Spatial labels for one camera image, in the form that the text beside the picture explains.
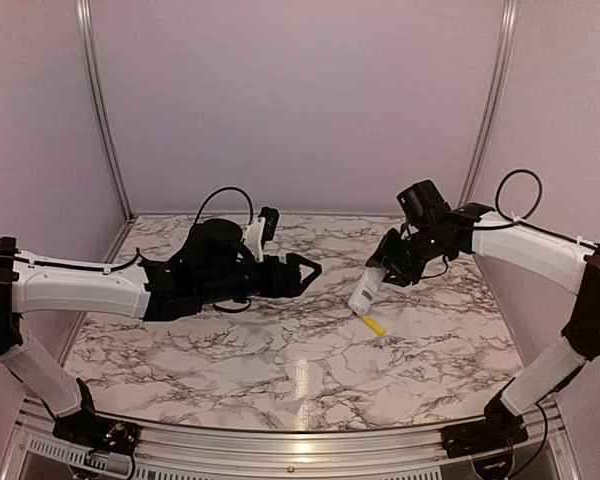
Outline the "white remote control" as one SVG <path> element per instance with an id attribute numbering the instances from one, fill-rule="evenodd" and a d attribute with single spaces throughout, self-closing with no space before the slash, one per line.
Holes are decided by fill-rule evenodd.
<path id="1" fill-rule="evenodd" d="M 365 316 L 368 314 L 385 275 L 384 268 L 366 267 L 364 269 L 348 300 L 348 306 L 355 315 Z"/>

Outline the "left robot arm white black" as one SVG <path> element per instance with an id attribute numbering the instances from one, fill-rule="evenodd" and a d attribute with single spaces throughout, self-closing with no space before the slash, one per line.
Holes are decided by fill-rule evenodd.
<path id="1" fill-rule="evenodd" d="M 86 311 L 146 322 L 168 322 L 233 301 L 246 309 L 254 297 L 296 298 L 321 266 L 299 254 L 266 255 L 277 213 L 265 209 L 246 228 L 221 218 L 190 227 L 166 261 L 136 254 L 120 264 L 67 263 L 18 249 L 0 238 L 0 363 L 32 390 L 54 420 L 54 435 L 91 447 L 118 449 L 136 440 L 137 427 L 97 414 L 86 384 L 64 371 L 32 333 L 23 314 Z"/>

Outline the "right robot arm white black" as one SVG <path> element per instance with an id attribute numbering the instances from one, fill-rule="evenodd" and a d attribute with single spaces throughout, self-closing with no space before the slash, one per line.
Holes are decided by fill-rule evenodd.
<path id="1" fill-rule="evenodd" d="M 485 406 L 481 420 L 441 431 L 450 458 L 511 448 L 527 440 L 523 415 L 566 387 L 600 356 L 600 242 L 587 243 L 507 216 L 499 207 L 468 203 L 453 209 L 430 180 L 398 194 L 405 222 L 382 237 L 367 260 L 349 308 L 366 315 L 382 284 L 418 284 L 426 265 L 465 253 L 519 267 L 574 295 L 560 337 L 514 376 Z"/>

